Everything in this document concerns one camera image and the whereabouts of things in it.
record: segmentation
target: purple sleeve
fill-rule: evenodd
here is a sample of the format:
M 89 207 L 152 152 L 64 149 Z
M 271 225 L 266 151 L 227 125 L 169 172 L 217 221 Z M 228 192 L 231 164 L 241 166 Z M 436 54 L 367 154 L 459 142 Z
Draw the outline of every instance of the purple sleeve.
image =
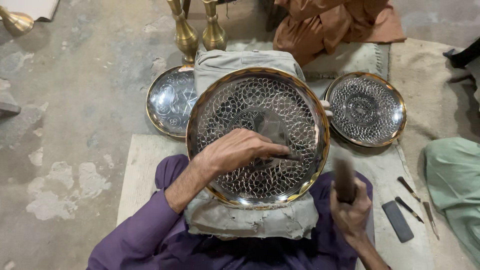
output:
M 155 269 L 155 249 L 179 218 L 168 205 L 163 190 L 155 193 L 95 246 L 87 270 Z

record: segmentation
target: brass rim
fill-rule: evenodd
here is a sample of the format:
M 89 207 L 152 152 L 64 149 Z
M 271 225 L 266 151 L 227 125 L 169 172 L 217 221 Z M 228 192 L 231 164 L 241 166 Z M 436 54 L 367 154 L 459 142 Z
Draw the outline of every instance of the brass rim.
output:
M 398 127 L 398 130 L 396 131 L 395 135 L 389 139 L 388 141 L 386 142 L 383 142 L 381 144 L 378 144 L 378 145 L 372 145 L 372 144 L 366 144 L 366 143 L 363 143 L 363 142 L 360 142 L 360 141 L 357 141 L 357 140 L 354 140 L 350 137 L 347 137 L 343 134 L 341 134 L 339 131 L 338 131 L 338 128 L 337 126 L 335 126 L 335 123 L 332 121 L 331 122 L 331 128 L 335 131 L 336 134 L 338 134 L 341 138 L 347 140 L 348 142 L 351 142 L 355 145 L 359 145 L 359 146 L 363 146 L 363 147 L 382 147 L 382 146 L 386 146 L 386 145 L 389 145 L 391 144 L 394 140 L 396 140 L 403 132 L 403 130 L 405 129 L 405 126 L 407 125 L 407 108 L 405 106 L 405 102 L 403 100 L 403 97 L 400 95 L 400 93 L 397 91 L 397 89 L 395 89 L 395 87 L 393 87 L 393 85 L 391 85 L 388 81 L 382 79 L 381 77 L 375 75 L 375 74 L 372 74 L 372 73 L 367 73 L 367 72 L 351 72 L 351 73 L 348 73 L 348 74 L 344 74 L 340 77 L 338 77 L 337 79 L 333 80 L 328 86 L 327 86 L 327 90 L 325 91 L 325 95 L 324 95 L 324 100 L 328 101 L 329 99 L 329 96 L 330 94 L 332 93 L 332 89 L 335 87 L 335 85 L 343 80 L 345 77 L 347 76 L 350 76 L 350 75 L 358 75 L 358 76 L 361 76 L 361 75 L 365 75 L 365 76 L 370 76 L 370 77 L 373 77 L 374 79 L 376 80 L 379 80 L 381 81 L 383 84 L 385 84 L 387 86 L 388 89 L 392 90 L 392 92 L 394 93 L 394 95 L 398 98 L 399 102 L 400 102 L 400 105 L 402 106 L 402 122 L 400 123 L 400 126 Z
M 212 92 L 216 89 L 216 87 L 219 84 L 221 84 L 222 82 L 227 81 L 231 77 L 236 76 L 236 75 L 245 74 L 245 73 L 254 73 L 254 72 L 267 72 L 267 73 L 279 74 L 282 77 L 286 77 L 286 78 L 292 80 L 293 83 L 296 86 L 298 86 L 299 88 L 303 88 L 305 90 L 305 94 L 308 97 L 310 97 L 312 99 L 312 101 L 315 103 L 315 108 L 313 108 L 313 109 L 317 110 L 317 112 L 315 112 L 315 113 L 317 113 L 320 116 L 319 118 L 320 118 L 322 124 L 324 125 L 323 140 L 324 140 L 325 148 L 323 149 L 323 152 L 321 153 L 322 154 L 322 160 L 320 161 L 320 164 L 317 168 L 317 172 L 314 173 L 311 176 L 309 181 L 305 182 L 302 185 L 298 194 L 291 195 L 286 200 L 276 202 L 276 203 L 288 203 L 288 202 L 291 202 L 291 201 L 294 201 L 294 200 L 300 198 L 303 194 L 305 194 L 305 192 L 307 192 L 308 189 L 313 185 L 313 183 L 315 183 L 318 176 L 322 172 L 322 170 L 325 166 L 325 162 L 327 160 L 328 149 L 330 147 L 330 131 L 329 131 L 329 128 L 328 128 L 329 124 L 328 124 L 328 120 L 327 120 L 327 117 L 326 117 L 325 110 L 323 109 L 323 107 L 320 103 L 320 100 L 313 93 L 313 91 L 303 81 L 299 80 L 297 77 L 292 76 L 291 74 L 288 74 L 288 73 L 286 73 L 286 72 L 284 72 L 280 69 L 275 69 L 275 68 L 270 68 L 270 67 L 248 67 L 248 68 L 238 69 L 238 70 L 232 71 L 232 72 L 224 75 L 223 77 L 221 77 L 220 79 L 218 79 L 214 83 L 212 83 L 198 97 L 198 100 L 195 103 L 195 105 L 193 106 L 192 111 L 190 113 L 190 118 L 189 118 L 188 123 L 187 123 L 187 132 L 186 132 L 187 138 L 185 139 L 185 144 L 186 144 L 187 153 L 188 153 L 188 159 L 189 160 L 192 159 L 192 156 L 191 156 L 192 146 L 190 144 L 190 140 L 188 139 L 188 137 L 191 135 L 191 132 L 192 132 L 191 131 L 191 129 L 192 129 L 192 116 L 195 116 L 198 113 L 199 104 L 202 104 L 212 94 Z M 222 202 L 224 202 L 226 204 L 230 204 L 230 205 L 240 205 L 241 204 L 238 201 L 227 200 L 223 194 L 221 194 L 219 191 L 217 191 L 216 189 L 211 187 L 210 184 L 208 184 L 206 186 L 206 189 L 208 191 L 210 191 L 213 195 L 215 195 L 219 200 L 221 200 Z M 267 209 L 268 208 L 268 206 L 266 206 L 265 204 L 262 204 L 262 205 L 243 204 L 243 205 L 248 206 L 252 209 Z
M 156 123 L 154 120 L 153 120 L 153 117 L 152 117 L 152 114 L 150 112 L 150 110 L 148 109 L 148 101 L 152 95 L 152 90 L 153 90 L 153 87 L 154 85 L 160 80 L 163 78 L 163 76 L 175 69 L 180 69 L 180 68 L 183 68 L 183 67 L 186 67 L 186 68 L 193 68 L 194 65 L 180 65 L 180 66 L 176 66 L 176 67 L 172 67 L 170 69 L 167 69 L 165 70 L 164 72 L 162 72 L 162 74 L 160 74 L 153 82 L 152 84 L 150 85 L 150 88 L 148 89 L 148 92 L 147 92 L 147 98 L 146 98 L 146 102 L 145 102 L 145 109 L 147 111 L 147 115 L 148 115 L 148 119 L 150 119 L 150 121 L 152 122 L 152 124 L 155 126 L 155 128 L 157 128 L 159 131 L 169 135 L 169 136 L 173 136 L 173 137 L 177 137 L 177 138 L 185 138 L 186 135 L 178 135 L 178 134 L 173 134 L 169 131 L 167 131 L 163 126 L 159 125 L 158 123 Z

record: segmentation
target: hand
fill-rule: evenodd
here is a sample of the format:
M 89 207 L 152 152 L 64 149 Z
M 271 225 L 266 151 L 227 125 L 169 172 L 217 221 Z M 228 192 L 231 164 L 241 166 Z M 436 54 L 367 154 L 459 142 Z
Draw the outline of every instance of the hand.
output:
M 290 154 L 287 146 L 272 143 L 272 140 L 254 131 L 234 129 L 203 149 L 193 163 L 213 176 L 247 166 L 254 158 L 266 158 L 270 154 Z
M 367 195 L 367 185 L 355 178 L 356 197 L 352 205 L 341 203 L 337 199 L 335 182 L 330 188 L 330 210 L 335 224 L 342 232 L 345 240 L 355 248 L 356 245 L 368 241 L 365 226 L 372 207 Z

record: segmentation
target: brass vase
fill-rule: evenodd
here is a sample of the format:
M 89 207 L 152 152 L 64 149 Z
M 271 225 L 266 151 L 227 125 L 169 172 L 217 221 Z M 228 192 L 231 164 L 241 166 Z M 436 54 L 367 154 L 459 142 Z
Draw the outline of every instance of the brass vase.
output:
M 207 28 L 204 31 L 203 43 L 206 50 L 227 48 L 228 37 L 222 27 L 218 25 L 216 5 L 218 0 L 203 0 L 206 11 Z
M 33 28 L 34 20 L 25 13 L 10 12 L 0 6 L 0 17 L 2 17 L 3 25 L 12 36 L 25 35 Z
M 198 33 L 185 19 L 185 12 L 182 10 L 180 0 L 167 0 L 172 9 L 172 17 L 175 19 L 177 32 L 174 41 L 177 47 L 183 52 L 183 59 L 188 63 L 195 61 L 195 54 L 198 50 Z

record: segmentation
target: plate rim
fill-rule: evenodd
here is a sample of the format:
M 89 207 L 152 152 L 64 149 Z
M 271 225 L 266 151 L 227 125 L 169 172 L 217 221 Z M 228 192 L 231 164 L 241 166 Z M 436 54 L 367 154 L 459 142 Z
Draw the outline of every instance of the plate rim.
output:
M 364 143 L 364 142 L 361 142 L 361 141 L 357 141 L 355 139 L 352 139 L 346 135 L 344 135 L 342 132 L 340 132 L 339 128 L 335 125 L 335 122 L 333 121 L 332 119 L 332 122 L 330 123 L 330 126 L 332 127 L 332 129 L 334 130 L 334 132 L 336 134 L 339 134 L 342 138 L 344 138 L 345 140 L 347 140 L 348 142 L 351 142 L 355 145 L 359 145 L 359 146 L 362 146 L 362 147 L 383 147 L 383 146 L 386 146 L 386 145 L 389 145 L 391 143 L 393 143 L 393 141 L 395 141 L 396 139 L 398 139 L 398 137 L 402 134 L 402 132 L 404 131 L 405 129 L 405 126 L 407 125 L 407 108 L 405 106 L 405 101 L 403 100 L 403 97 L 402 95 L 398 92 L 398 90 L 393 86 L 391 85 L 388 81 L 384 80 L 383 78 L 381 78 L 380 76 L 377 76 L 375 74 L 372 74 L 372 73 L 368 73 L 368 72 L 350 72 L 350 73 L 347 73 L 347 74 L 344 74 L 340 77 L 338 77 L 337 79 L 333 80 L 331 83 L 329 83 L 329 85 L 327 86 L 326 90 L 325 90 L 325 94 L 324 94 L 324 100 L 325 101 L 329 101 L 329 99 L 331 98 L 331 94 L 332 94 L 332 89 L 342 80 L 344 79 L 345 77 L 347 76 L 351 76 L 351 75 L 357 75 L 357 76 L 370 76 L 370 77 L 373 77 L 377 80 L 380 80 L 382 83 L 384 83 L 387 88 L 389 88 L 390 90 L 392 90 L 393 94 L 398 98 L 399 102 L 400 102 L 400 105 L 402 106 L 402 122 L 400 123 L 400 126 L 398 127 L 395 135 L 390 138 L 388 141 L 385 141 L 381 144 L 371 144 L 371 143 Z
M 229 73 L 225 74 L 224 76 L 222 76 L 221 78 L 219 78 L 215 82 L 213 82 L 209 87 L 207 87 L 207 89 L 198 97 L 197 102 L 193 106 L 192 111 L 190 113 L 190 117 L 188 119 L 187 131 L 186 131 L 186 137 L 185 137 L 185 146 L 187 148 L 188 160 L 189 161 L 192 160 L 191 154 L 190 154 L 192 146 L 190 145 L 190 140 L 188 139 L 189 135 L 191 135 L 190 133 L 191 133 L 191 129 L 192 129 L 192 123 L 191 123 L 192 122 L 192 115 L 195 115 L 197 113 L 199 104 L 202 104 L 204 102 L 204 100 L 207 98 L 207 96 L 220 83 L 229 80 L 233 76 L 241 75 L 241 74 L 245 74 L 245 73 L 249 73 L 249 72 L 250 73 L 267 72 L 267 73 L 272 73 L 272 74 L 279 74 L 280 76 L 291 79 L 293 81 L 293 83 L 296 84 L 297 86 L 304 88 L 307 96 L 309 96 L 314 101 L 314 103 L 316 105 L 316 109 L 318 109 L 318 112 L 319 112 L 319 115 L 320 115 L 320 120 L 325 127 L 324 128 L 324 134 L 323 134 L 323 140 L 325 142 L 325 148 L 323 149 L 322 160 L 320 161 L 320 164 L 317 167 L 317 172 L 315 172 L 311 176 L 309 181 L 305 181 L 305 183 L 303 183 L 303 185 L 301 186 L 298 194 L 290 195 L 286 200 L 279 200 L 279 201 L 275 202 L 275 204 L 277 204 L 277 203 L 289 203 L 289 202 L 295 201 L 296 199 L 302 197 L 302 195 L 304 195 L 310 189 L 310 187 L 313 185 L 313 183 L 315 183 L 318 176 L 320 175 L 320 173 L 324 169 L 324 166 L 325 166 L 325 163 L 326 163 L 326 160 L 327 160 L 327 157 L 328 157 L 328 150 L 330 148 L 330 128 L 329 128 L 329 122 L 328 122 L 328 119 L 327 119 L 327 116 L 326 116 L 326 113 L 325 113 L 325 109 L 321 105 L 318 97 L 310 89 L 310 87 L 308 87 L 308 85 L 305 82 L 301 81 L 296 76 L 293 76 L 293 75 L 291 75 L 291 74 L 289 74 L 289 73 L 287 73 L 283 70 L 280 70 L 280 69 L 277 69 L 277 68 L 272 68 L 272 67 L 263 67 L 263 66 L 246 67 L 246 68 L 242 68 L 242 69 L 237 69 L 237 70 L 234 70 L 232 72 L 229 72 Z M 243 206 L 250 207 L 252 209 L 268 209 L 269 208 L 268 205 L 271 205 L 271 203 L 266 204 L 266 203 L 260 203 L 260 202 L 255 202 L 255 203 L 248 202 L 248 203 L 243 203 L 242 204 L 238 201 L 227 200 L 227 198 L 222 193 L 220 193 L 219 191 L 217 191 L 216 189 L 211 187 L 210 183 L 205 187 L 205 189 L 208 190 L 215 197 L 217 197 L 220 201 L 222 201 L 226 204 L 229 204 L 229 205 L 243 205 Z
M 157 128 L 159 131 L 169 135 L 169 136 L 173 136 L 173 137 L 177 137 L 177 138 L 186 138 L 187 136 L 187 132 L 185 131 L 185 134 L 184 135 L 179 135 L 177 133 L 172 133 L 168 130 L 166 130 L 166 128 L 164 128 L 163 126 L 159 125 L 158 123 L 156 123 L 153 118 L 152 118 L 152 113 L 150 112 L 150 110 L 148 109 L 148 101 L 152 95 L 152 91 L 153 91 L 153 87 L 154 85 L 164 77 L 165 74 L 167 74 L 168 72 L 171 72 L 175 69 L 180 69 L 180 68 L 183 68 L 183 67 L 188 67 L 188 68 L 193 68 L 194 65 L 179 65 L 179 66 L 175 66 L 175 67 L 172 67 L 172 68 L 169 68 L 167 70 L 165 70 L 164 72 L 162 72 L 162 74 L 160 74 L 150 85 L 150 87 L 148 88 L 148 92 L 147 92 L 147 97 L 146 97 L 146 101 L 145 101 L 145 109 L 147 111 L 147 115 L 148 115 L 148 119 L 150 119 L 150 122 L 152 122 L 152 124 L 155 126 L 155 128 Z

